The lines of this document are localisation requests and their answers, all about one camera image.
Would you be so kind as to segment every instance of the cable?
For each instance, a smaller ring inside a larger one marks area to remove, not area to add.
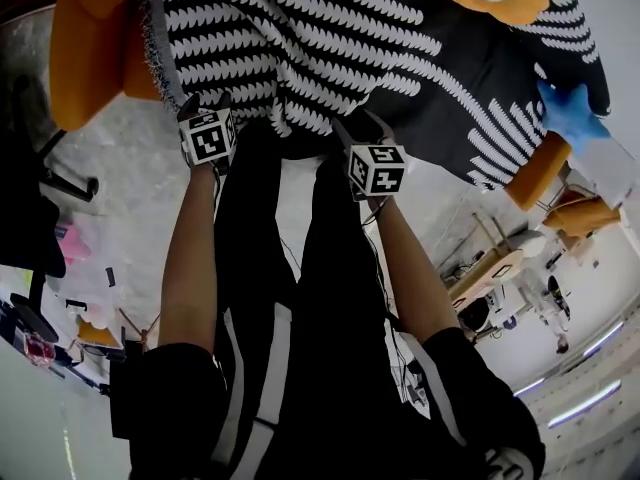
[[[296,267],[298,267],[298,272],[300,274],[302,274],[302,269],[300,268],[300,263],[298,263],[298,260],[296,259],[295,255],[293,254],[293,251],[291,250],[291,248],[287,245],[287,243],[282,239],[282,237],[280,237],[280,241],[282,242],[282,245],[284,245],[287,249],[287,251],[289,251],[289,254],[291,254],[291,257],[293,258],[294,263],[296,264]]]
[[[214,204],[214,212],[218,209],[218,199],[220,198],[220,191],[222,187],[220,186],[220,171],[218,170],[218,166],[211,162],[211,166],[213,167],[213,175],[216,177],[216,192],[213,196],[213,204]]]
[[[462,199],[460,199],[460,201],[458,202],[458,205],[456,206],[455,211],[453,212],[453,216],[449,220],[449,223],[447,224],[447,226],[444,228],[444,231],[442,231],[442,234],[440,235],[440,238],[438,238],[438,241],[433,246],[433,249],[432,249],[433,252],[435,252],[435,250],[438,248],[438,245],[440,245],[440,242],[442,242],[442,239],[444,238],[444,235],[447,234],[447,231],[449,231],[449,228],[453,224],[453,221],[458,216],[458,212],[460,211],[460,208],[462,208],[462,204],[467,200],[467,194],[469,193],[470,189],[471,189],[471,186],[468,186],[467,190],[465,190],[465,192],[464,192],[464,194],[462,196]]]
[[[382,206],[384,206],[384,204],[378,208],[377,210],[378,212],[380,211]],[[373,243],[373,240],[371,240],[371,237],[369,237],[369,235],[366,232],[364,233],[364,235],[367,237],[367,240],[369,241],[369,245],[371,246],[371,249],[373,251],[373,254],[376,260],[376,270],[377,270],[376,277],[378,279],[378,284],[380,285],[380,288],[382,289],[382,293],[384,295],[387,315],[391,315],[391,305],[389,304],[389,293],[387,292],[387,289],[384,285],[384,272],[382,271],[382,267],[380,266],[380,256],[378,255],[378,249]],[[402,354],[402,352],[400,352],[400,347],[398,347],[398,342],[396,341],[397,331],[393,328],[393,325],[391,323],[391,319],[389,318],[389,316],[387,316],[387,319],[389,320],[389,330],[391,331],[391,340],[393,341],[393,348],[396,351],[396,359],[398,360],[398,367],[402,368],[402,376],[400,379],[400,393],[401,393],[400,399],[404,403],[407,401],[407,390],[406,390],[406,384],[405,384],[405,381],[407,378],[407,360]]]
[[[371,213],[371,215],[369,215],[365,221],[362,223],[362,227],[366,227],[369,224],[371,224],[373,221],[378,220],[378,216],[380,215],[380,212],[382,211],[382,208],[384,208],[384,205],[387,204],[387,201],[389,200],[388,197],[386,197],[381,204],[378,205],[378,207],[375,209],[374,212]]]

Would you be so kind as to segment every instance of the ceiling light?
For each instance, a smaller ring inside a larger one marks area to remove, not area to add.
[[[594,352],[595,350],[600,348],[600,345],[602,345],[605,341],[607,341],[623,325],[624,325],[624,320],[622,320],[622,321],[618,322],[616,325],[614,325],[609,331],[607,331],[607,333],[602,338],[600,338],[598,341],[596,341],[593,345],[591,345],[587,350],[585,350],[582,353],[583,357],[587,357],[589,354],[591,354],[592,352]]]
[[[606,388],[604,388],[603,390],[593,395],[591,398],[588,398],[584,402],[576,405],[573,409],[569,409],[567,412],[563,412],[562,414],[559,414],[558,416],[553,418],[549,422],[548,427],[549,428],[556,427],[561,423],[569,421],[571,418],[574,418],[579,414],[582,414],[586,410],[591,409],[591,407],[602,402],[602,400],[607,398],[609,395],[615,393],[618,389],[620,389],[621,385],[622,385],[622,380],[620,379],[616,380],[615,382],[612,382]]]
[[[520,396],[522,393],[524,393],[525,391],[529,391],[530,389],[535,388],[536,386],[542,384],[544,382],[544,377],[542,377],[541,379],[538,379],[535,382],[532,382],[531,384],[529,384],[528,386],[525,386],[524,388],[516,391],[513,396]]]

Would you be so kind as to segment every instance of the wall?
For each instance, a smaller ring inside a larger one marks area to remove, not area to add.
[[[568,337],[574,348],[640,293],[640,258],[622,229],[609,226],[593,238],[582,266],[565,255],[554,272],[571,308]],[[596,259],[599,266],[594,269]],[[499,340],[480,342],[478,351],[493,372],[514,388],[561,360],[555,353],[556,337],[532,311],[515,329],[503,331]],[[517,355],[506,351],[517,351]]]
[[[640,158],[640,0],[580,0],[591,25],[611,93],[606,125],[616,140]]]
[[[128,445],[111,436],[108,398],[36,368],[4,340],[0,379],[3,480],[127,478]],[[75,476],[67,458],[65,429]]]

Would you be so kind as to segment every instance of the person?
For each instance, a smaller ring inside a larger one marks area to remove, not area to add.
[[[431,419],[402,403],[385,345],[380,266],[345,175],[320,165],[296,283],[276,208],[280,139],[247,124],[215,211],[192,169],[169,247],[158,347],[137,365],[139,478],[539,478],[525,405],[458,326],[447,290],[393,199],[377,224],[403,338]]]
[[[553,286],[553,281],[549,280],[548,286]],[[525,291],[530,302],[533,304],[534,311],[540,318],[540,321],[548,327],[557,338],[556,354],[566,354],[569,351],[569,306],[564,303],[560,306],[555,295],[545,285],[540,276],[533,271],[532,268],[524,268],[520,276],[517,278],[519,286]]]

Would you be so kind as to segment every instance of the black pants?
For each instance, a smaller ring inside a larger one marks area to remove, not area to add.
[[[291,309],[281,423],[265,460],[280,445],[287,447],[289,457],[302,459],[317,452],[308,437],[323,441],[323,434],[328,434],[325,442],[335,459],[341,453],[339,443],[347,445],[363,436],[373,439],[399,404],[384,342],[385,298],[375,253],[362,229],[340,155],[318,168],[313,217],[296,284],[275,217],[282,163],[279,144],[266,124],[251,123],[240,134],[215,223],[219,312],[231,311],[242,351],[244,416],[258,409],[274,303]],[[222,328],[219,323],[218,335]],[[233,356],[228,338],[217,338],[216,357],[230,377]],[[241,419],[239,448],[244,447],[251,424],[252,418]],[[307,442],[296,443],[292,437],[296,434],[305,435]],[[297,444],[299,450],[292,452]]]

